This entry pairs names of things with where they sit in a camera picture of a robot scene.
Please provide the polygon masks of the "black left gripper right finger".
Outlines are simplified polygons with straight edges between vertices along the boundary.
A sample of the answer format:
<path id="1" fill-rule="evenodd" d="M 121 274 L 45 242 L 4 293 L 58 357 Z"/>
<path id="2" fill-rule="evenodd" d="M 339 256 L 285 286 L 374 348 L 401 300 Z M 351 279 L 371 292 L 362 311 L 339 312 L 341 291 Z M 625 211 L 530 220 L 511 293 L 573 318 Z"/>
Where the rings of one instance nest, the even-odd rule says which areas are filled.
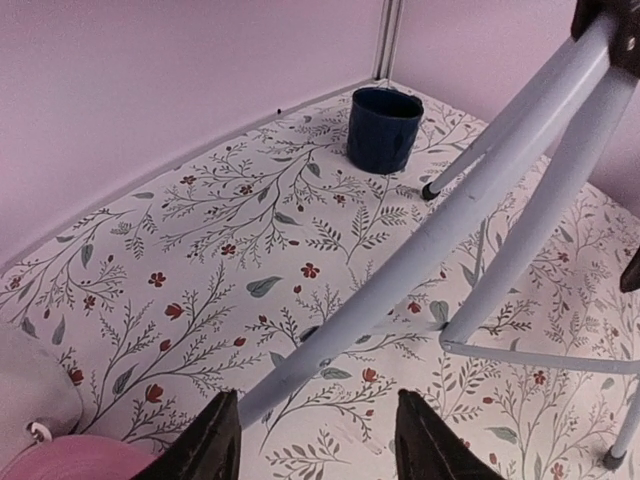
<path id="1" fill-rule="evenodd" d="M 415 391 L 401 389 L 395 420 L 399 480 L 502 480 Z"/>

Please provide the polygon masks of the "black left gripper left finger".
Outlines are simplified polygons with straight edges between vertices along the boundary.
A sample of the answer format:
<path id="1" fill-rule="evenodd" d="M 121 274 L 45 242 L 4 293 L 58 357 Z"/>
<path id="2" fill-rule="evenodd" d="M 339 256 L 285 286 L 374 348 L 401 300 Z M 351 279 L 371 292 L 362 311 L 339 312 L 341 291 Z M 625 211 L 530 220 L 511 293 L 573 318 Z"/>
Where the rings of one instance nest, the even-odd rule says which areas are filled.
<path id="1" fill-rule="evenodd" d="M 242 428 L 235 390 L 219 392 L 133 480 L 238 480 Z"/>

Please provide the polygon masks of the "white metronome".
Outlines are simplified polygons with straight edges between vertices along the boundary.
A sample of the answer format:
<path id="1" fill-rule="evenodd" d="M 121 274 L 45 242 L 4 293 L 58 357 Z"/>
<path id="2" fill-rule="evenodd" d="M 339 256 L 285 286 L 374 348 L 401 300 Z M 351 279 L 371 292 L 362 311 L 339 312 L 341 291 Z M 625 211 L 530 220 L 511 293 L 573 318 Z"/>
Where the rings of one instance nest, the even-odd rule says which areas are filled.
<path id="1" fill-rule="evenodd" d="M 82 400 L 64 367 L 40 340 L 1 326 L 1 435 L 24 449 L 35 442 L 29 426 L 44 425 L 54 436 L 71 432 L 83 413 Z"/>

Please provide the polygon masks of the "light blue music stand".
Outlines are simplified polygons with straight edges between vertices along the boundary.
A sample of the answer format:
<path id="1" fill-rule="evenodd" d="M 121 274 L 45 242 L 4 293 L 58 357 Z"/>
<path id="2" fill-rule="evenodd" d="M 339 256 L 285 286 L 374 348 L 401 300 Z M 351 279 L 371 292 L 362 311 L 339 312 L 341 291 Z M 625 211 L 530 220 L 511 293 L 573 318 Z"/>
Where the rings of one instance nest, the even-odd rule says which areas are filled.
<path id="1" fill-rule="evenodd" d="M 570 38 L 426 188 L 428 197 L 445 186 L 451 187 L 450 194 L 309 340 L 241 399 L 241 425 L 254 424 L 369 333 L 428 271 L 484 223 L 550 145 L 556 146 L 554 158 L 484 275 L 441 331 L 440 345 L 451 354 L 510 364 L 637 373 L 635 361 L 484 348 L 469 340 L 543 247 L 560 214 L 590 176 L 638 80 L 638 3 L 578 2 Z"/>

